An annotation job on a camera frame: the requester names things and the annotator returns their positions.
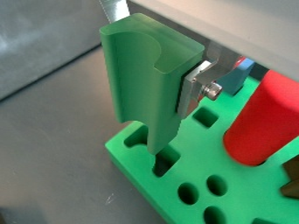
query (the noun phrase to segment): metal plate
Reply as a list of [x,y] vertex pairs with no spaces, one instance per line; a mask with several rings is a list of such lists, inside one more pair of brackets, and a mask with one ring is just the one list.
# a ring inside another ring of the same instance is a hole
[[299,1],[134,2],[299,81]]

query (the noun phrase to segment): square hole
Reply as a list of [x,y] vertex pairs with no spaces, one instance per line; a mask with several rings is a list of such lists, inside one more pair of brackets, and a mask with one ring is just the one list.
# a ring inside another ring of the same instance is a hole
[[201,108],[193,117],[206,128],[210,128],[219,120],[219,117],[207,108]]

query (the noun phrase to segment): metal bracket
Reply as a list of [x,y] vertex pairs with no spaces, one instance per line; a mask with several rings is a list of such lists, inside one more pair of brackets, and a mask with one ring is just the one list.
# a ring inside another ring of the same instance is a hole
[[210,42],[206,54],[210,61],[203,61],[183,80],[178,106],[182,119],[195,110],[202,97],[207,96],[214,101],[218,99],[222,86],[215,81],[234,69],[241,57],[215,41]]

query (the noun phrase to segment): round hole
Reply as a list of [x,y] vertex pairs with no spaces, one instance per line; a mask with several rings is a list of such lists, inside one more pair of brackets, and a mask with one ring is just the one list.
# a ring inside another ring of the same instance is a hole
[[206,208],[203,219],[206,224],[226,224],[225,214],[215,206]]
[[194,205],[197,203],[199,199],[199,192],[193,184],[182,184],[178,193],[183,203],[187,205]]
[[210,191],[218,196],[225,195],[229,190],[229,187],[223,178],[217,175],[213,175],[209,177],[207,186],[210,188]]

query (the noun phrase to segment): green foam block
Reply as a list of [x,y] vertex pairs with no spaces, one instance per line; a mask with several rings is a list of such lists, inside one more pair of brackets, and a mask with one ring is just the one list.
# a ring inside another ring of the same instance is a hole
[[290,181],[282,163],[297,155],[299,138],[257,167],[235,162],[222,143],[257,86],[249,78],[235,96],[203,100],[157,156],[141,122],[107,143],[114,163],[169,223],[299,223],[299,200],[279,192]]

